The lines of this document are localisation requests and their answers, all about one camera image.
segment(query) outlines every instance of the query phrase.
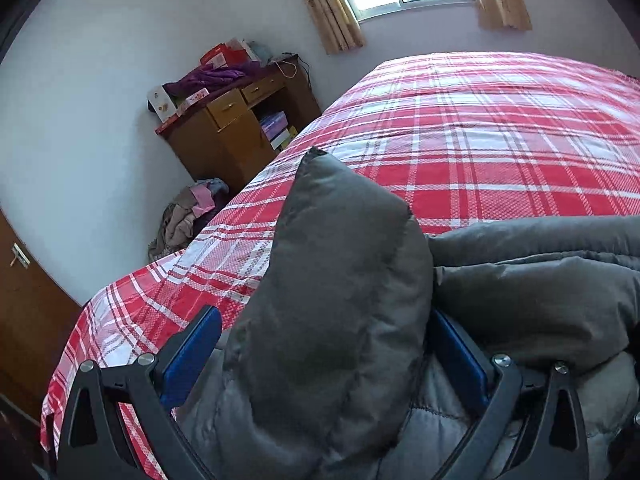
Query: desk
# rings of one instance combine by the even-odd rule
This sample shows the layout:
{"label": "desk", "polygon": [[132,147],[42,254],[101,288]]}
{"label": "desk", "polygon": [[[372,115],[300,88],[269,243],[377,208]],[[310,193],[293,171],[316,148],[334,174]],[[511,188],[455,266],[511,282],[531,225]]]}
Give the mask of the desk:
{"label": "desk", "polygon": [[320,108],[298,57],[271,66],[206,103],[166,136],[194,180],[218,177],[237,194],[276,156],[258,118],[284,112],[301,132],[320,116]]}

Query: silver screw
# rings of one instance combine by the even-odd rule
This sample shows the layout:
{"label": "silver screw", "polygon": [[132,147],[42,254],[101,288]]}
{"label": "silver screw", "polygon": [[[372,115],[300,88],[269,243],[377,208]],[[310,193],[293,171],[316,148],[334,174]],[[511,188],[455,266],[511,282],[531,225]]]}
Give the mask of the silver screw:
{"label": "silver screw", "polygon": [[142,354],[138,358],[138,364],[143,366],[149,366],[155,360],[156,360],[156,356],[153,354]]}
{"label": "silver screw", "polygon": [[93,369],[94,369],[94,362],[91,361],[91,359],[87,359],[86,361],[82,361],[82,363],[80,364],[80,371],[81,372],[90,372]]}
{"label": "silver screw", "polygon": [[500,368],[507,368],[511,365],[511,358],[507,354],[494,355],[494,363]]}
{"label": "silver screw", "polygon": [[558,361],[554,365],[554,368],[556,369],[556,372],[558,372],[559,374],[567,375],[569,373],[569,368],[567,368],[566,364],[564,364],[562,361]]}

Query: gray jacket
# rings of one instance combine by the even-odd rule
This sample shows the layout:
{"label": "gray jacket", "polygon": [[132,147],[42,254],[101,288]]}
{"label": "gray jacket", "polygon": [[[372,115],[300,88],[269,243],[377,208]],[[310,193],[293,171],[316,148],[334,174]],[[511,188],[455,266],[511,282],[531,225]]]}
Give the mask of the gray jacket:
{"label": "gray jacket", "polygon": [[270,266],[178,423],[220,480],[428,479],[470,424],[425,352],[434,305],[489,354],[573,367],[590,474],[601,479],[638,402],[625,348],[639,271],[638,217],[522,219],[426,238],[400,198],[312,149]]}

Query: white wall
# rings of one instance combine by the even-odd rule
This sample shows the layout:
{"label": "white wall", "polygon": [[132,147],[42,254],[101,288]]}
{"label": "white wall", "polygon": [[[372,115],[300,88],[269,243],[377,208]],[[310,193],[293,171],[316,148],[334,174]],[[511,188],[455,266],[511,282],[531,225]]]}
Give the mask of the white wall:
{"label": "white wall", "polygon": [[0,64],[0,207],[77,302],[146,264],[191,182],[146,92],[212,45],[197,0],[43,0]]}
{"label": "white wall", "polygon": [[406,10],[363,22],[367,46],[336,56],[325,54],[302,0],[213,1],[225,9],[215,15],[225,34],[260,41],[276,53],[300,53],[323,107],[379,63],[431,52],[533,51],[640,76],[640,51],[606,0],[525,0],[531,32],[482,30],[471,5]]}

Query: bed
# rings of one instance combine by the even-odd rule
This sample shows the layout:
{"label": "bed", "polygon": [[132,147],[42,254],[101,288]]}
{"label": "bed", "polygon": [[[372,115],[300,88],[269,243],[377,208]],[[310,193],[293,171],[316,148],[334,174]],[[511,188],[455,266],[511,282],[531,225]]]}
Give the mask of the bed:
{"label": "bed", "polygon": [[[425,234],[530,216],[640,214],[640,82],[540,54],[433,54],[383,63],[305,129],[180,253],[85,306],[42,410],[58,445],[79,364],[157,352],[204,304],[224,328],[260,283],[278,213],[318,146],[402,197]],[[162,478],[135,414],[145,471]]]}

